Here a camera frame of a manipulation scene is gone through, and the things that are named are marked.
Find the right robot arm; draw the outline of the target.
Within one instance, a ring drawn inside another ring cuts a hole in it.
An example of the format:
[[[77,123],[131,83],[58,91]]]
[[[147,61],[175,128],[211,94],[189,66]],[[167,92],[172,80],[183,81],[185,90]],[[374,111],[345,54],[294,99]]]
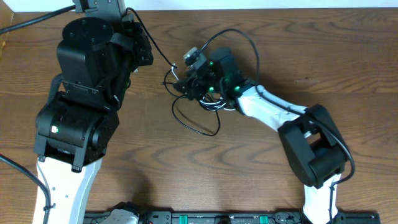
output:
[[[289,103],[244,78],[227,47],[209,57],[194,47],[183,59],[188,68],[173,84],[182,97],[207,111],[237,111],[276,131],[290,168],[304,185],[305,218],[335,223],[335,190],[351,158],[327,109]]]

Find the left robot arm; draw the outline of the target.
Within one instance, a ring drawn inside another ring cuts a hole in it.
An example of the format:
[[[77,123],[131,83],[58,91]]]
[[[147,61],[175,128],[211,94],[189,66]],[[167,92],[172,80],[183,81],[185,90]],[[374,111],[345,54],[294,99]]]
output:
[[[148,36],[123,1],[75,1],[57,47],[61,73],[37,115],[34,152],[46,191],[34,223],[82,223],[91,186],[119,125],[130,76],[154,58]]]

